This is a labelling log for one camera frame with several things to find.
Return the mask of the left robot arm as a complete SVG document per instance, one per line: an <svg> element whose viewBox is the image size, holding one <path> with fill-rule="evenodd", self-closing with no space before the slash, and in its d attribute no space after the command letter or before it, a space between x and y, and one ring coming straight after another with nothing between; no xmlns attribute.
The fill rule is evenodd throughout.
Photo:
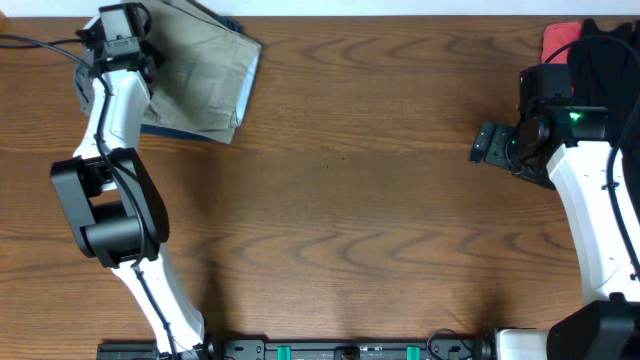
<svg viewBox="0 0 640 360"><path fill-rule="evenodd" d="M169 258L166 206L137 152L161 55L148 43L144 4L104 6L77 34L84 53L73 77L86 132L51 181L80 251L129 289L152 345L104 345L101 359L211 359L205 320Z"/></svg>

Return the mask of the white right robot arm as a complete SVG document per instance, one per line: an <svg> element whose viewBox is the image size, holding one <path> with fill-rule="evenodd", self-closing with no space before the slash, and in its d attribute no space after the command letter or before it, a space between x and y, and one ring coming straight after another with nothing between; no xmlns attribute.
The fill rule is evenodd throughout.
<svg viewBox="0 0 640 360"><path fill-rule="evenodd" d="M484 123L469 159L558 193L578 256L583 306L547 330L493 329L473 356L636 359L639 199L609 141L609 112L574 97L565 64L527 68L519 87L518 123Z"/></svg>

